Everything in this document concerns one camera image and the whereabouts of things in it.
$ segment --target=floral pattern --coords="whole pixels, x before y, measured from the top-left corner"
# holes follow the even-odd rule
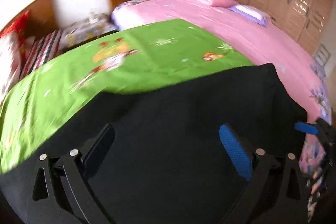
[[[310,92],[310,97],[314,98],[315,102],[321,106],[320,117],[327,122],[330,122],[330,104],[328,97],[325,95],[323,87],[312,89]]]
[[[133,6],[150,0],[130,0],[118,5],[114,10],[119,10],[121,7]]]
[[[310,65],[310,68],[315,73],[315,75],[321,80],[321,82],[324,83],[327,78],[324,69],[318,64]]]
[[[224,52],[228,52],[228,50],[232,50],[232,49],[235,50],[231,45],[229,45],[228,43],[224,41],[217,48],[220,50],[223,50]]]
[[[314,142],[305,140],[299,161],[301,171],[312,176],[325,155],[326,153],[318,139]]]

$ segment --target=black plastic bracket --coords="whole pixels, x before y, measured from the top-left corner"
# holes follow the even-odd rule
[[[114,137],[113,127],[107,124],[97,137],[89,139],[83,145],[83,152],[73,149],[59,159],[50,159],[46,154],[41,155],[31,183],[32,196],[28,200],[27,223],[114,224],[114,220],[105,213],[83,180],[85,165],[90,165],[97,157],[104,158]],[[61,205],[54,189],[54,177],[60,174],[66,177],[83,219],[76,217],[71,210],[62,208],[64,206]]]
[[[308,195],[295,155],[271,156],[231,133],[254,166],[251,180],[221,223],[269,224],[276,219],[276,223],[288,224],[306,219]]]

